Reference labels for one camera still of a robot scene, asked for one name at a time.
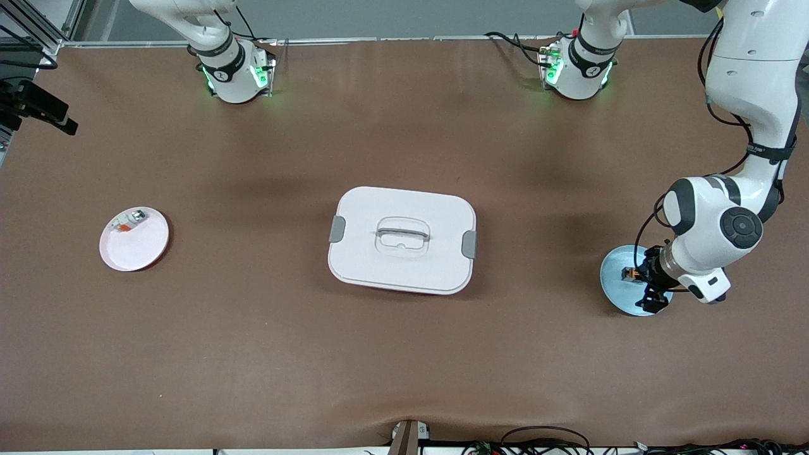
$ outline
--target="round joint cap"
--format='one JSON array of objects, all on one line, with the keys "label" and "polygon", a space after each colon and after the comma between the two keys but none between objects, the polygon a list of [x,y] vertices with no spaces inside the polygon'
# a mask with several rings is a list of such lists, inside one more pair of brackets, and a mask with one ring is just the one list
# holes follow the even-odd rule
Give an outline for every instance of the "round joint cap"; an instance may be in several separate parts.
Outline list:
[{"label": "round joint cap", "polygon": [[755,246],[764,232],[758,215],[744,207],[725,210],[719,224],[725,238],[739,249],[750,249]]}]

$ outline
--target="gray latch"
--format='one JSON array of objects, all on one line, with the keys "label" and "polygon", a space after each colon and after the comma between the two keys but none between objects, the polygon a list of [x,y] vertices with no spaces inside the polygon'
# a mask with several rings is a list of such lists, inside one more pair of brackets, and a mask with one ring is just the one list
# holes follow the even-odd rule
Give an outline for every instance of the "gray latch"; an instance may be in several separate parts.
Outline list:
[{"label": "gray latch", "polygon": [[345,218],[341,217],[340,215],[334,215],[332,219],[332,231],[328,234],[328,242],[336,244],[340,240],[343,240],[343,235],[345,234]]},{"label": "gray latch", "polygon": [[475,253],[477,253],[477,231],[464,232],[464,237],[460,244],[460,253],[469,259],[475,258]]}]

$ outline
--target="white plate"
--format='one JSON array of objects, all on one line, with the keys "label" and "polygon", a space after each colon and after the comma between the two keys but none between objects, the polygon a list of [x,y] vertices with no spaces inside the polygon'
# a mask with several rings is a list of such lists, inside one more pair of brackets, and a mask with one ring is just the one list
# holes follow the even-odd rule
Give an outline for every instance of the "white plate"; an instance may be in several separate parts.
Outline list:
[{"label": "white plate", "polygon": [[146,212],[146,219],[128,232],[113,231],[110,223],[104,225],[99,240],[99,253],[104,263],[121,272],[144,269],[157,261],[168,246],[168,221],[162,213],[149,207],[132,207],[121,212],[135,210]]}]

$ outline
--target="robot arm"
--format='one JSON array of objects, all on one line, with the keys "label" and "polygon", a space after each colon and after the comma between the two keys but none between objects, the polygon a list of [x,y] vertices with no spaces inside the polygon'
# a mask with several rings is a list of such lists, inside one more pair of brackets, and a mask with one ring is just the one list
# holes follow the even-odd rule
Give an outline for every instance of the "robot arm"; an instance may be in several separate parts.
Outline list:
[{"label": "robot arm", "polygon": [[211,90],[227,103],[244,103],[270,89],[275,60],[249,40],[237,40],[216,16],[236,0],[129,0],[188,40]]},{"label": "robot arm", "polygon": [[655,6],[668,0],[576,0],[582,22],[573,36],[563,36],[549,46],[540,61],[546,87],[572,100],[595,95],[607,82],[613,57],[629,31],[627,10]]},{"label": "robot arm", "polygon": [[[737,175],[675,182],[663,213],[676,237],[651,250],[640,270],[657,291],[652,294],[661,296],[681,284],[703,303],[723,300],[731,287],[724,267],[759,244],[763,222],[781,200],[800,114],[795,74],[809,40],[805,0],[726,0],[723,13],[725,27],[709,64],[706,94],[749,121],[748,156]],[[638,306],[654,306],[653,300]]]}]

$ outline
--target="black band on robot arm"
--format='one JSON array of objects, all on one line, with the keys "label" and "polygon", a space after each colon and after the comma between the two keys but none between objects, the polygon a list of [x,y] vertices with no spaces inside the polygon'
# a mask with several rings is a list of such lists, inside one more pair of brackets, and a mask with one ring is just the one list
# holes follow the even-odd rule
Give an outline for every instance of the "black band on robot arm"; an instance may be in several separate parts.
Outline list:
[{"label": "black band on robot arm", "polygon": [[607,69],[607,67],[612,62],[612,59],[609,58],[601,63],[594,63],[590,62],[586,58],[582,57],[580,53],[576,50],[576,46],[573,43],[570,43],[568,46],[568,56],[570,56],[570,62],[573,63],[573,66],[577,67],[580,71],[582,71],[582,77],[593,79],[599,77],[599,75]]},{"label": "black band on robot arm", "polygon": [[580,45],[582,45],[584,50],[586,50],[589,53],[594,53],[595,55],[611,55],[611,54],[614,54],[615,51],[617,51],[618,48],[620,48],[620,46],[621,46],[621,44],[619,44],[619,45],[615,46],[614,48],[610,48],[610,49],[597,48],[594,45],[591,45],[590,43],[588,43],[584,39],[584,36],[582,36],[581,30],[579,30],[578,35],[576,36],[576,40],[578,41],[578,43]]},{"label": "black band on robot arm", "polygon": [[221,46],[217,47],[216,49],[200,50],[200,49],[196,49],[194,47],[191,47],[191,49],[193,49],[194,52],[199,57],[216,57],[217,55],[221,55],[221,54],[225,53],[227,51],[227,48],[231,47],[232,42],[233,42],[233,31],[228,29],[228,31],[227,31],[227,39],[225,40],[224,43],[222,43]]},{"label": "black band on robot arm", "polygon": [[208,74],[219,82],[230,82],[233,80],[233,74],[244,65],[246,57],[247,53],[244,51],[244,47],[239,45],[239,53],[236,54],[236,58],[232,62],[219,68],[208,65],[204,65],[204,67]]},{"label": "black band on robot arm", "polygon": [[773,148],[754,142],[748,144],[748,155],[769,159],[774,162],[773,164],[788,160],[790,156],[792,156],[793,151],[795,151],[795,147]]}]

